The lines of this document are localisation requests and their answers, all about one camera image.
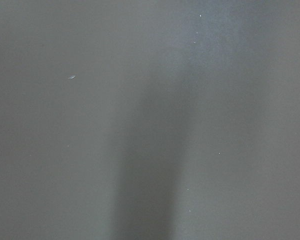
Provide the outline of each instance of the gray wall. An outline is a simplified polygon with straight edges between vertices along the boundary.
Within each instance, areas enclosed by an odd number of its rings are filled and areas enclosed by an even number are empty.
[[[0,0],[9,239],[300,240],[300,0]]]

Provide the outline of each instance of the smooth surface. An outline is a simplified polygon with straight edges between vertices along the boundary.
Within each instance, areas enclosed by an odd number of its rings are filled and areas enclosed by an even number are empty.
[[[0,240],[300,240],[300,0],[0,0]]]

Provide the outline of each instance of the gray surface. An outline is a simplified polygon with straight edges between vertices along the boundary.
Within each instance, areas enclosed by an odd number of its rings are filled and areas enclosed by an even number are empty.
[[[0,0],[8,239],[300,240],[300,0]]]

